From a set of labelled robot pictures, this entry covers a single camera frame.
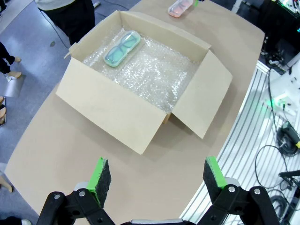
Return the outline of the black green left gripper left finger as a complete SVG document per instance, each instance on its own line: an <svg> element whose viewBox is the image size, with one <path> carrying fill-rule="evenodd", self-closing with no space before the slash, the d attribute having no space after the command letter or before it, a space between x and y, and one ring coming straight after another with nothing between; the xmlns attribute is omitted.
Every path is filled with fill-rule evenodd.
<svg viewBox="0 0 300 225"><path fill-rule="evenodd" d="M104 210L104 203L111 183L108 160L100 157L86 185L69 195L51 192L39 215L38 225L73 225L84 218L90 225L113 225Z"/></svg>

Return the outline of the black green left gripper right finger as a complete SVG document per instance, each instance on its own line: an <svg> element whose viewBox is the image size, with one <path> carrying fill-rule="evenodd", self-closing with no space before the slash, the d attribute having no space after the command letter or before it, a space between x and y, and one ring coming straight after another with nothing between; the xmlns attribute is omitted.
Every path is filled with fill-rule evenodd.
<svg viewBox="0 0 300 225"><path fill-rule="evenodd" d="M278 225L279 220L265 188L249 191L227 182L214 156L206 157L203 181L212 205L199 220L199 225L221 225L228 215L238 215L245 225Z"/></svg>

